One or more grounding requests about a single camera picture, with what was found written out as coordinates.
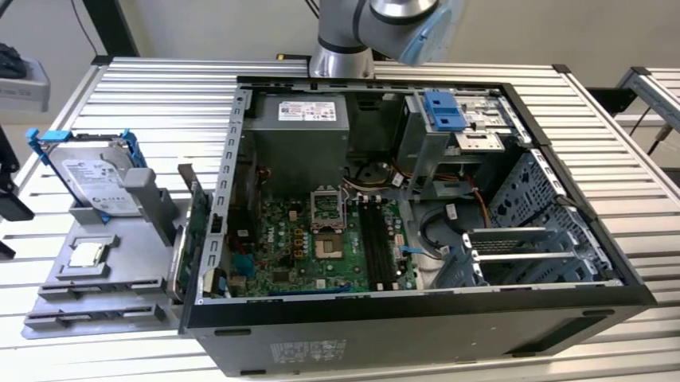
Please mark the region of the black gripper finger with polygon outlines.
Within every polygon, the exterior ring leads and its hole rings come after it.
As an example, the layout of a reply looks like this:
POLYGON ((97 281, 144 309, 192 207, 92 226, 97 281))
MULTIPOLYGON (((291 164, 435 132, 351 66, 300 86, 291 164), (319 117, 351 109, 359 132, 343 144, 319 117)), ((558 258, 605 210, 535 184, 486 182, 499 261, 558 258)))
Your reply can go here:
POLYGON ((1 218, 6 221, 26 221, 35 217, 33 211, 20 201, 18 187, 13 182, 13 174, 20 169, 17 155, 8 137, 1 131, 1 218))

